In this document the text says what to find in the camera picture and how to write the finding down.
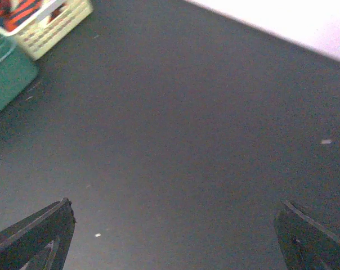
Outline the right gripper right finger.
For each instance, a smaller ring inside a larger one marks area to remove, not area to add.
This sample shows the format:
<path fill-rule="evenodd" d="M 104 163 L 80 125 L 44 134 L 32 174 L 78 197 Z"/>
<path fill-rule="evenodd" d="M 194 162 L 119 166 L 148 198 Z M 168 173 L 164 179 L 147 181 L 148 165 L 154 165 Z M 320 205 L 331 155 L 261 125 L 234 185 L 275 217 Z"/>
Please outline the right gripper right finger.
<path fill-rule="evenodd" d="M 340 269 L 340 237 L 304 206 L 283 200 L 274 229 L 288 269 Z"/>

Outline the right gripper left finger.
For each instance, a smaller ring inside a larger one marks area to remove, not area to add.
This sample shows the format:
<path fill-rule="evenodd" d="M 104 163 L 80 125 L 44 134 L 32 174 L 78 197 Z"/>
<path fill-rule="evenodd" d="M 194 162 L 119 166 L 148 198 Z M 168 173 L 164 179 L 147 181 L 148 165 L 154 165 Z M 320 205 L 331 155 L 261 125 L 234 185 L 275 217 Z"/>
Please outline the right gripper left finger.
<path fill-rule="evenodd" d="M 0 269 L 63 269 L 75 229 L 63 198 L 0 232 Z"/>

